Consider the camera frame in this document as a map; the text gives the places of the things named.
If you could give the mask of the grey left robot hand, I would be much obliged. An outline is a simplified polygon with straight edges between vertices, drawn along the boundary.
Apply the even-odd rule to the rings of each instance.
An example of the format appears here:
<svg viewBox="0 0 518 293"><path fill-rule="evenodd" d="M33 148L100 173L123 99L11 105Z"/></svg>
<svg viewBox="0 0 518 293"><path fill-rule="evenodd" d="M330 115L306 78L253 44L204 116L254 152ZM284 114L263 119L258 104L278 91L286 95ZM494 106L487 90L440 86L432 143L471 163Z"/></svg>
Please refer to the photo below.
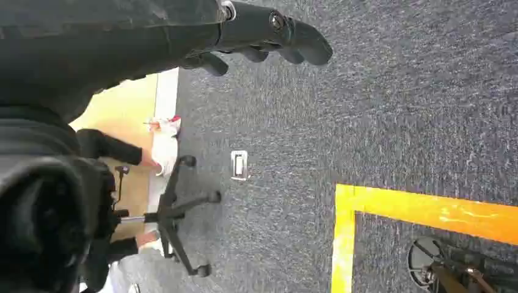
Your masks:
<svg viewBox="0 0 518 293"><path fill-rule="evenodd" d="M104 285L128 213L70 127L95 94L176 67L221 76L216 52L262 62L271 51L313 65L333 54L313 26L238 1L2 1L1 291Z"/></svg>

